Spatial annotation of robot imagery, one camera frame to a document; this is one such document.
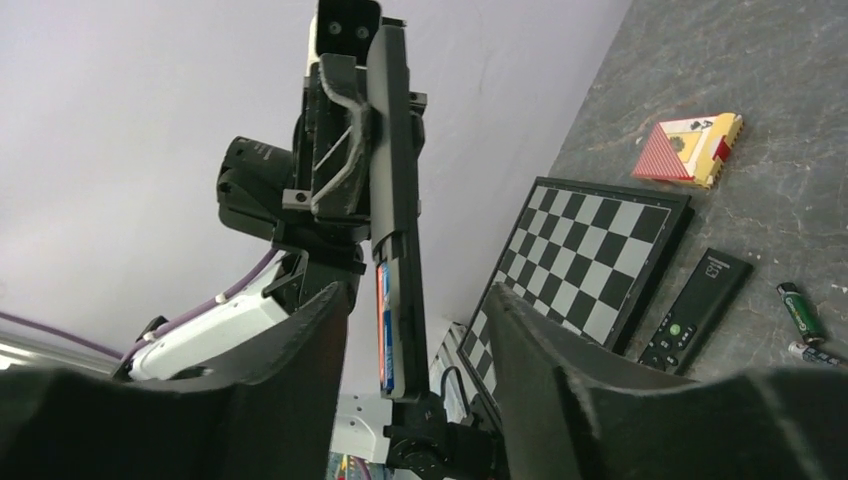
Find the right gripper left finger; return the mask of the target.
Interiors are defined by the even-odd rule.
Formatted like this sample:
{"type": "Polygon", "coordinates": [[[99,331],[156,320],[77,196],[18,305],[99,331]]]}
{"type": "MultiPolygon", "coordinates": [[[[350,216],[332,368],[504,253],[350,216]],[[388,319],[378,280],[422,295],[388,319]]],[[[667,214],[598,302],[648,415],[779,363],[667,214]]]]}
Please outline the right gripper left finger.
{"type": "Polygon", "coordinates": [[[66,368],[1,375],[5,479],[321,479],[344,363],[347,294],[200,364],[120,382],[66,368]]]}

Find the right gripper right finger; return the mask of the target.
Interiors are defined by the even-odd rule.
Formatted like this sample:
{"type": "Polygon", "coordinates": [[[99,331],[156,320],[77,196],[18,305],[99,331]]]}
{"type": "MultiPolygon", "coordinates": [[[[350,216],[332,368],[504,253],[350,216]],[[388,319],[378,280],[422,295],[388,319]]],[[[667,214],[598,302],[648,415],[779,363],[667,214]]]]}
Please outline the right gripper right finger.
{"type": "Polygon", "coordinates": [[[613,354],[503,284],[486,297],[515,479],[843,479],[847,373],[749,368],[698,382],[613,354]]]}

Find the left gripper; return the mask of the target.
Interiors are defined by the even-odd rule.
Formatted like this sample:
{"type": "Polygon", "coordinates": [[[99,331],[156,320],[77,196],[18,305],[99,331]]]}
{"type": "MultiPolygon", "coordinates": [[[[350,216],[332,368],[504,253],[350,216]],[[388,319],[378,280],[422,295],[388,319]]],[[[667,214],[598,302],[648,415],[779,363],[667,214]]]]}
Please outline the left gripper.
{"type": "Polygon", "coordinates": [[[305,80],[287,188],[325,248],[368,240],[376,265],[420,271],[425,107],[406,72],[367,73],[353,57],[320,57],[305,80]]]}

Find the blue AAA battery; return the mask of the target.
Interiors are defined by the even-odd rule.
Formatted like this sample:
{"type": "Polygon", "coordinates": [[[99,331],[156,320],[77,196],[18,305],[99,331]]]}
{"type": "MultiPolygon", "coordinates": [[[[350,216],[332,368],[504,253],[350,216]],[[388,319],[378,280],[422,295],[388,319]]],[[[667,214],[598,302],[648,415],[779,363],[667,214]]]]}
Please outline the blue AAA battery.
{"type": "Polygon", "coordinates": [[[393,360],[393,333],[391,312],[386,310],[382,313],[383,320],[383,390],[391,392],[395,387],[395,373],[393,360]]]}

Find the orange AAA battery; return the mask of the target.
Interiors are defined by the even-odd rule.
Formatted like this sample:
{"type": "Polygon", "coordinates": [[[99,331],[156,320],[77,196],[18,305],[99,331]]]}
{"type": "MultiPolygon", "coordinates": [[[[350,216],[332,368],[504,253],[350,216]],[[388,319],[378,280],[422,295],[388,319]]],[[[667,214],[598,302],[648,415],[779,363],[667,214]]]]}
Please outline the orange AAA battery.
{"type": "Polygon", "coordinates": [[[384,333],[384,293],[383,293],[383,265],[377,265],[376,268],[376,301],[377,301],[377,333],[378,333],[378,361],[379,361],[379,379],[381,390],[386,388],[386,366],[385,366],[385,333],[384,333]]]}

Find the black remote with green button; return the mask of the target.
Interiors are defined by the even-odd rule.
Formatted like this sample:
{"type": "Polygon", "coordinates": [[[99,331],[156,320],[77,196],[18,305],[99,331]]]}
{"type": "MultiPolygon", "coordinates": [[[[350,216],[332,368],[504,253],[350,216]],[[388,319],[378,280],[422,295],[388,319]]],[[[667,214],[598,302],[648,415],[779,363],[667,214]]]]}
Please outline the black remote with green button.
{"type": "Polygon", "coordinates": [[[684,375],[753,270],[742,259],[707,249],[637,362],[684,375]]]}

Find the slim black remote control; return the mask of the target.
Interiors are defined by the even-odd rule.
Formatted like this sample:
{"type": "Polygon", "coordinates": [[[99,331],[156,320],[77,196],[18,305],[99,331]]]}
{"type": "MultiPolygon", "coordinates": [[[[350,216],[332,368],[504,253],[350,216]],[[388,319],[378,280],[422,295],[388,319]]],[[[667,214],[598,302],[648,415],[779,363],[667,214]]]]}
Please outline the slim black remote control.
{"type": "Polygon", "coordinates": [[[370,166],[371,245],[383,265],[383,310],[391,312],[395,387],[383,397],[411,403],[429,390],[418,218],[418,158],[426,99],[411,91],[405,30],[384,25],[367,56],[375,116],[370,166]]]}

